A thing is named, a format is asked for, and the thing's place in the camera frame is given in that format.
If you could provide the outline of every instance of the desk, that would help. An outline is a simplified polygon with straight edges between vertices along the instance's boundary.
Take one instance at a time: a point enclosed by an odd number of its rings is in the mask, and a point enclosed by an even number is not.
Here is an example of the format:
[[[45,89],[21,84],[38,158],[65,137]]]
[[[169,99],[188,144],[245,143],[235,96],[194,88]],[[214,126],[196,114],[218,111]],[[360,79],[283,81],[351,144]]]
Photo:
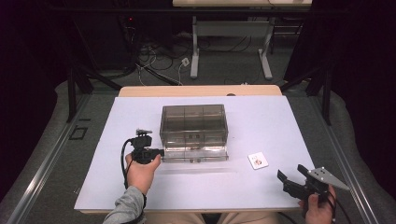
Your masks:
[[[120,168],[124,141],[135,137],[137,128],[147,129],[153,131],[152,147],[162,148],[159,130],[163,105],[202,104],[224,104],[230,158],[219,162],[163,162],[148,192],[145,211],[235,212],[298,208],[298,200],[283,191],[276,177],[277,170],[303,184],[297,165],[303,164],[307,169],[315,167],[287,98],[277,86],[252,85],[123,88],[108,116],[75,209],[83,213],[111,211],[124,191]],[[269,166],[253,170],[248,155],[260,151]]]
[[[174,7],[310,7],[312,0],[173,0]],[[192,61],[191,78],[198,77],[198,36],[263,36],[259,49],[262,71],[267,80],[272,79],[267,60],[269,42],[274,29],[275,18],[268,21],[198,21],[192,17]]]

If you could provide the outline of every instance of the electrical outlet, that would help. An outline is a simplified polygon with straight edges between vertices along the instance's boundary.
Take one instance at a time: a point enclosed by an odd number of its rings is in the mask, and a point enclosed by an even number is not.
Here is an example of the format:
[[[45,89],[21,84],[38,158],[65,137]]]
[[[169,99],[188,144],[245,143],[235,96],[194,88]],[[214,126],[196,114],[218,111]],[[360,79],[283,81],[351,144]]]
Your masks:
[[[181,63],[183,63],[183,65],[186,67],[187,65],[190,64],[189,59],[188,58],[184,58],[183,60],[181,60]]]

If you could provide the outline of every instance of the clear plastic container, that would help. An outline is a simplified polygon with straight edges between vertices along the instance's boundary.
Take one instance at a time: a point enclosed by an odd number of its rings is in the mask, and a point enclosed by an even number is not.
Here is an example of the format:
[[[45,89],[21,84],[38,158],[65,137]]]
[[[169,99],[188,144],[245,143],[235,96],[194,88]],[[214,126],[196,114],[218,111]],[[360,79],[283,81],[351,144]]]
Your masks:
[[[228,159],[224,105],[164,106],[160,136],[165,161]]]

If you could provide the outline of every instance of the gray carpet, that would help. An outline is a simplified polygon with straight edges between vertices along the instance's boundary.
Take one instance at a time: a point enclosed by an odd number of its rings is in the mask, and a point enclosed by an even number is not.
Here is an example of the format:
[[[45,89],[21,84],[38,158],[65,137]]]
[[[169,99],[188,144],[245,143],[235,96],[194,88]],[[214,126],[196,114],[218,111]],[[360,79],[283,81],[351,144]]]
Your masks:
[[[203,49],[230,49],[241,38],[206,38],[200,41]],[[248,39],[238,48],[249,47],[242,52],[211,52],[201,51],[199,75],[196,79],[190,78],[189,67],[182,67],[180,70],[180,81],[184,85],[239,85],[243,82],[248,84],[283,84],[282,77],[287,67],[289,56],[292,52],[294,39],[282,38],[276,41],[275,54],[269,56],[269,63],[274,75],[272,81],[263,78],[262,69],[258,57],[257,49],[262,47],[260,39]],[[158,57],[153,66],[156,68],[167,68],[158,70],[164,75],[173,79],[178,79],[178,67],[181,59],[188,57],[191,59],[191,48],[187,46],[189,42],[179,40],[175,47],[175,59],[160,55],[166,52],[165,49],[157,49]],[[118,71],[104,74],[110,76]],[[142,85],[137,72],[129,76],[113,79],[122,86]],[[159,79],[142,72],[141,81],[145,85],[166,85]],[[104,129],[108,112],[113,104],[114,97],[118,94],[109,87],[96,80],[92,81],[95,91],[87,99],[87,104],[78,115],[78,120],[72,127],[77,131],[69,133],[66,142],[61,148],[61,155],[57,159],[44,187],[41,189],[32,207],[26,214],[25,223],[101,223],[104,215],[84,215],[74,211],[78,193],[85,175],[91,164],[92,155]],[[316,166],[324,166],[331,173],[344,180],[337,160],[334,158],[333,142],[327,134],[327,128],[323,125],[321,117],[318,116],[317,103],[320,97],[306,97],[302,83],[290,91],[284,92],[288,96],[290,106],[302,132],[308,151]],[[7,223],[12,212],[18,205],[23,193],[35,176],[46,156],[57,146],[58,139],[62,134],[67,119],[67,92],[65,83],[57,89],[58,104],[46,131],[38,143],[31,159],[26,164],[20,177],[10,190],[6,198],[0,204],[0,223]],[[345,109],[344,102],[340,97],[333,94],[331,100],[331,121],[339,145],[342,147],[354,174],[361,183],[361,190],[367,196],[367,200],[372,206],[377,223],[393,223],[396,219],[396,202],[388,196],[375,182],[369,169],[359,156],[354,143],[354,134],[349,116]],[[337,197],[345,207],[352,223],[364,223],[361,211],[357,206],[354,196],[343,190],[337,190]],[[300,212],[289,212],[287,215],[293,217],[298,223],[304,223]],[[341,209],[337,209],[337,223],[347,223]]]

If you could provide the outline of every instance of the hand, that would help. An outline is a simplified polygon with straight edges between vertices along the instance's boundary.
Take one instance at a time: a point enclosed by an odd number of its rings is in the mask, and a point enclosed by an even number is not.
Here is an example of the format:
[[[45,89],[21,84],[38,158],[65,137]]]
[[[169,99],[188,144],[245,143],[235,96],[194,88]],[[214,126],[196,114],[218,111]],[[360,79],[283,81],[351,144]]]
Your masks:
[[[147,195],[154,179],[154,171],[161,163],[161,156],[157,155],[155,159],[149,164],[140,164],[137,161],[132,161],[132,155],[125,156],[127,167],[129,167],[127,181],[128,186],[134,186],[143,194]]]
[[[335,197],[334,188],[329,185],[329,192]],[[335,205],[335,199],[329,195],[329,200]],[[299,205],[304,207],[304,201],[299,201]],[[332,207],[329,202],[318,204],[318,195],[311,194],[308,198],[308,211],[305,215],[306,224],[331,224],[332,223]]]

